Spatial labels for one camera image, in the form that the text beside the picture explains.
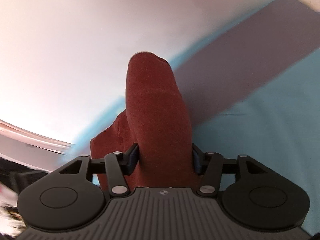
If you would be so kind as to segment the red knit sweater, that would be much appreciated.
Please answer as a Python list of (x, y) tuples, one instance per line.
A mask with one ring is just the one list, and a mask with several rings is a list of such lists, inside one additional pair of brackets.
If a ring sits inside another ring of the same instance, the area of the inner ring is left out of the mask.
[(91, 140), (93, 159), (127, 151), (137, 143), (139, 163), (126, 180), (136, 187), (190, 187), (200, 183), (192, 165), (188, 110), (170, 65), (153, 53), (131, 57), (126, 76), (125, 111)]

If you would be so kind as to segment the blue and mauve bed sheet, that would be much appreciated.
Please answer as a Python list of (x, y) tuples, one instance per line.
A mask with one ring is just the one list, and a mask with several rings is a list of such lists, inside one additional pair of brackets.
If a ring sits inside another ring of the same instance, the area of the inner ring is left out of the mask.
[[(273, 0), (168, 62), (188, 110), (192, 140), (226, 157), (247, 154), (301, 186), (319, 232), (319, 0)], [(116, 102), (66, 153), (125, 111)]]

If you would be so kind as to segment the pink window frame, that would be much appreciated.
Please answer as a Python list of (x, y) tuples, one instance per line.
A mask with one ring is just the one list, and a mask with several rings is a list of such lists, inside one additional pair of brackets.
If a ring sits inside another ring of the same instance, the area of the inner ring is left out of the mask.
[(1, 120), (1, 135), (45, 150), (65, 153), (73, 144), (45, 137)]

